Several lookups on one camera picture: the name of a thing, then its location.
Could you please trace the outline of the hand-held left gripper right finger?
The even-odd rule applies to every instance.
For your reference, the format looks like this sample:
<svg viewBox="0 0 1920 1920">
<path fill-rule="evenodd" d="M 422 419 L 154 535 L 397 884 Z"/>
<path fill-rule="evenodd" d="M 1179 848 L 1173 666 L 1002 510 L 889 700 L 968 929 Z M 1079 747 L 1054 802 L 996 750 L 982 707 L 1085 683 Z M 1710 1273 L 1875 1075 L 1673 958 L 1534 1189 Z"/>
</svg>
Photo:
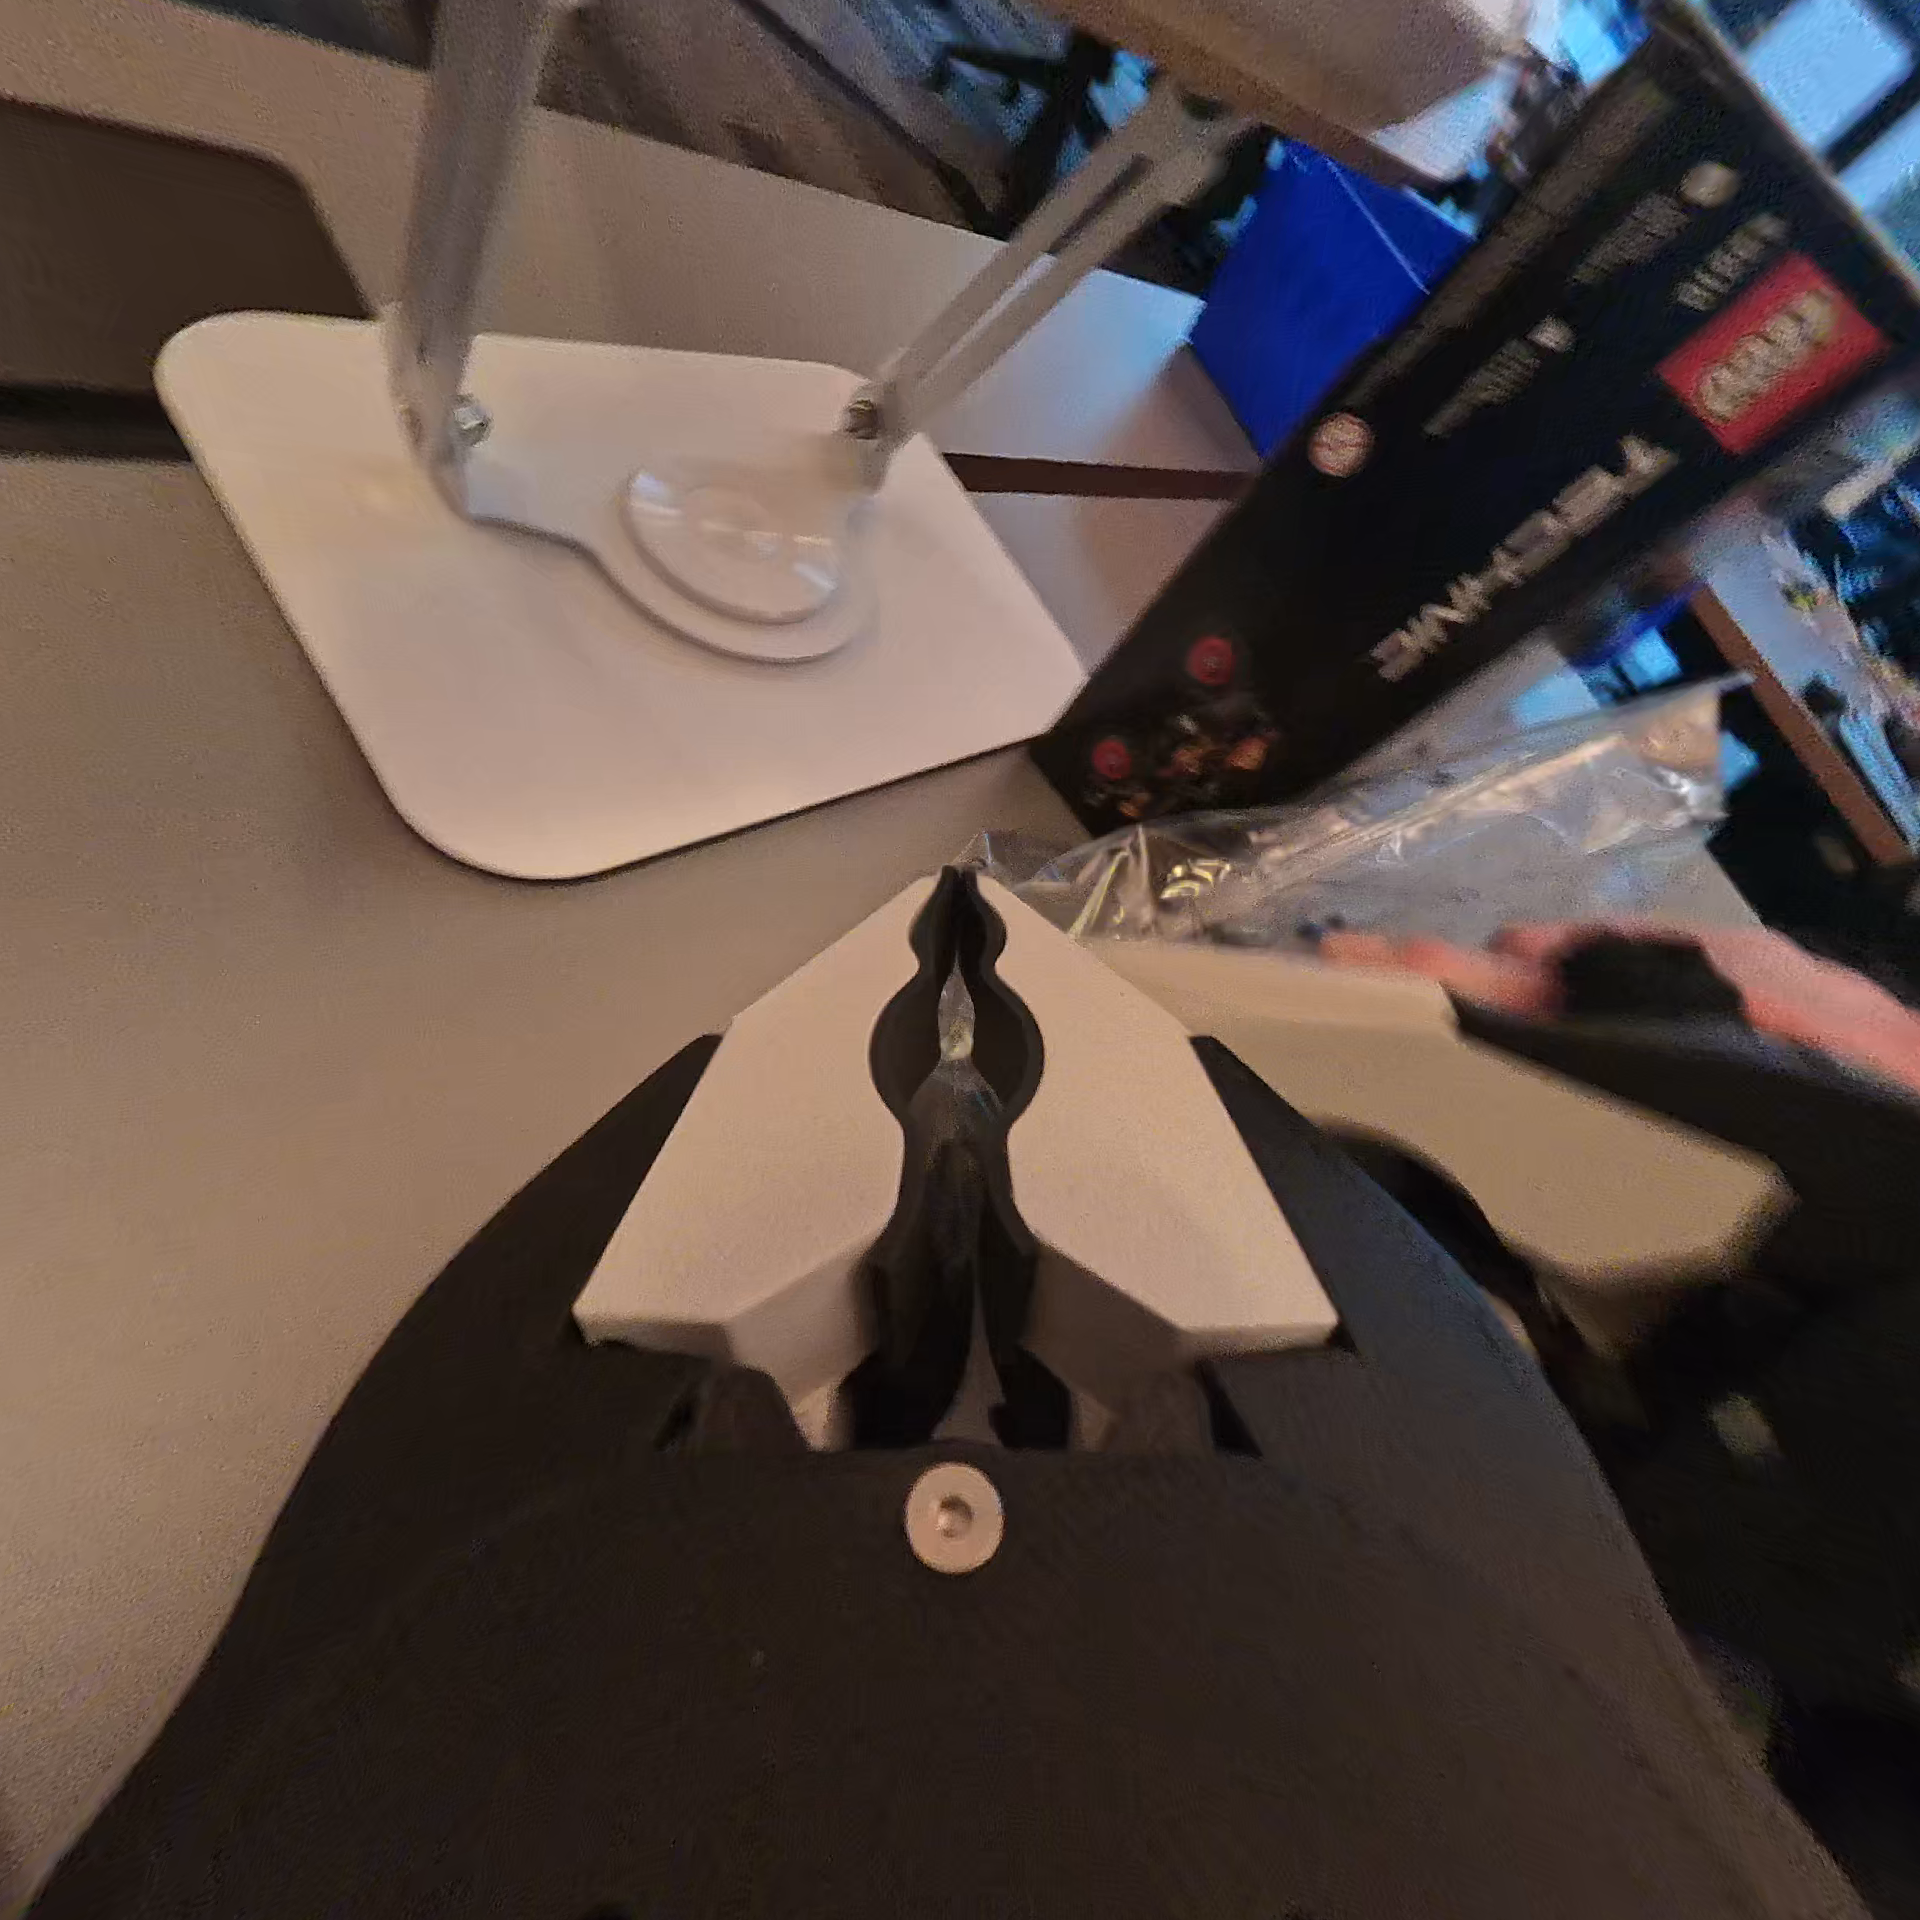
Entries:
<svg viewBox="0 0 1920 1920">
<path fill-rule="evenodd" d="M 976 1301 L 999 1442 L 1097 1442 L 1158 1382 L 1331 1338 L 1179 1014 L 969 869 L 960 978 L 991 1087 Z"/>
</svg>

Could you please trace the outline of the grey desk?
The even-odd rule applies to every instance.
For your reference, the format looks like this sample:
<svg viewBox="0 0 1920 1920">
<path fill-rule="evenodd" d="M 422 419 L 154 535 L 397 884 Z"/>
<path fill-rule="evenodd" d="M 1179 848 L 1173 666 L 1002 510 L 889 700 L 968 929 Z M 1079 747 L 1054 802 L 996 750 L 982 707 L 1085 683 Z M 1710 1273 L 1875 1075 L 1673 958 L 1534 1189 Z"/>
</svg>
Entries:
<svg viewBox="0 0 1920 1920">
<path fill-rule="evenodd" d="M 429 848 L 185 463 L 4 463 L 4 1916 L 119 1788 L 416 1296 L 1021 750 L 610 878 Z"/>
</svg>

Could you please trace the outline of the blue plastic bin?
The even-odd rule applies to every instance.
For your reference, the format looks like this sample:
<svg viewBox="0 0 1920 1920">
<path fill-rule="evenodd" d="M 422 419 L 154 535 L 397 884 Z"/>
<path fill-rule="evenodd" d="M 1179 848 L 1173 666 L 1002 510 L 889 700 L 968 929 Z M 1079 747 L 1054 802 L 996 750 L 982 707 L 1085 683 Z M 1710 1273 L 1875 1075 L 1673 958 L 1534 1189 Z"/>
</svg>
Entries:
<svg viewBox="0 0 1920 1920">
<path fill-rule="evenodd" d="M 1410 189 L 1283 144 L 1188 326 L 1188 354 L 1270 458 L 1476 246 Z"/>
</svg>

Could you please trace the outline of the person's right hand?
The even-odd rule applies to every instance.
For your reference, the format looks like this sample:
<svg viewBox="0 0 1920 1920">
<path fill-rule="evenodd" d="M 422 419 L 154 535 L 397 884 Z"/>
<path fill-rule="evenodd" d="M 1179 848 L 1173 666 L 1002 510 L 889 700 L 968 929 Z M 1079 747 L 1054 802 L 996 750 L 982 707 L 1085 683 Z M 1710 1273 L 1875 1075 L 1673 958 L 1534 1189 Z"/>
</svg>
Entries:
<svg viewBox="0 0 1920 1920">
<path fill-rule="evenodd" d="M 1755 1027 L 1869 1068 L 1918 1091 L 1918 1009 L 1843 963 L 1763 926 L 1707 926 L 1658 919 L 1533 922 L 1501 926 L 1485 948 L 1435 937 L 1331 929 L 1316 958 L 1440 982 L 1457 999 L 1521 1020 L 1564 1012 L 1562 960 L 1601 937 L 1699 948 L 1723 976 Z"/>
</svg>

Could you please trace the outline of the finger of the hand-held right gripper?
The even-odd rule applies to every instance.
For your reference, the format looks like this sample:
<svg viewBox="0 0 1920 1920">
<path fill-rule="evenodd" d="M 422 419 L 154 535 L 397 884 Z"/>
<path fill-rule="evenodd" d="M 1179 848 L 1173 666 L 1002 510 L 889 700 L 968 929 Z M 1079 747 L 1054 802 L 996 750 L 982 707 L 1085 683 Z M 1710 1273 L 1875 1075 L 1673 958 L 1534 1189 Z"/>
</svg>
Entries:
<svg viewBox="0 0 1920 1920">
<path fill-rule="evenodd" d="M 1118 943 L 1112 970 L 1303 1117 L 1450 1177 L 1576 1286 L 1726 1266 L 1791 1212 L 1759 1156 L 1469 1040 L 1429 978 L 1200 943 Z"/>
</svg>

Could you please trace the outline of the clear plastic bag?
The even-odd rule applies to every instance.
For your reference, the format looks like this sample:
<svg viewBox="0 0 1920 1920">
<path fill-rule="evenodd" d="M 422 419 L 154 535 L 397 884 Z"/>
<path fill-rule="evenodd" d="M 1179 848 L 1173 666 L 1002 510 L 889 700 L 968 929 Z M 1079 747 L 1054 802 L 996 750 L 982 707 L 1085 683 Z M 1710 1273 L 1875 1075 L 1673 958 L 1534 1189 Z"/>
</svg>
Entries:
<svg viewBox="0 0 1920 1920">
<path fill-rule="evenodd" d="M 1082 845 L 979 834 L 958 861 L 1112 963 L 1118 943 L 1316 958 L 1331 929 L 1476 948 L 1520 922 L 1730 904 L 1721 700 L 1670 686 L 1404 759 L 1313 802 L 1188 813 Z"/>
</svg>

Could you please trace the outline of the toy truck set box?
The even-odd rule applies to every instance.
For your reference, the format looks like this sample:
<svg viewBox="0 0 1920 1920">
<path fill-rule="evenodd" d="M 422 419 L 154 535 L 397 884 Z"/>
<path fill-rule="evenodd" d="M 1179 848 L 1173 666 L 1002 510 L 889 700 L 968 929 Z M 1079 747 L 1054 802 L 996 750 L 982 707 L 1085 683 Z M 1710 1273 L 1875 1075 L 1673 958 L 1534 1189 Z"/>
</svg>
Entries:
<svg viewBox="0 0 1920 1920">
<path fill-rule="evenodd" d="M 1918 411 L 1918 268 L 1696 3 L 1029 744 L 1090 834 L 1309 793 Z"/>
</svg>

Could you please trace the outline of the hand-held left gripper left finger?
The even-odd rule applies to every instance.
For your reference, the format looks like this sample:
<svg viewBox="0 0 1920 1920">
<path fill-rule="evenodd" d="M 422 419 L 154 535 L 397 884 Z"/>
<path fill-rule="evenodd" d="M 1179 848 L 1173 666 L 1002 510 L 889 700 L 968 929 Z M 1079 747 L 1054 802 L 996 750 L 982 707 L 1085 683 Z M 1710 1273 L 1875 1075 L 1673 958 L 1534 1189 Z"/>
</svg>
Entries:
<svg viewBox="0 0 1920 1920">
<path fill-rule="evenodd" d="M 731 1020 L 575 1301 L 590 1346 L 763 1371 L 807 1442 L 845 1442 L 960 894 L 954 869 L 911 880 Z"/>
</svg>

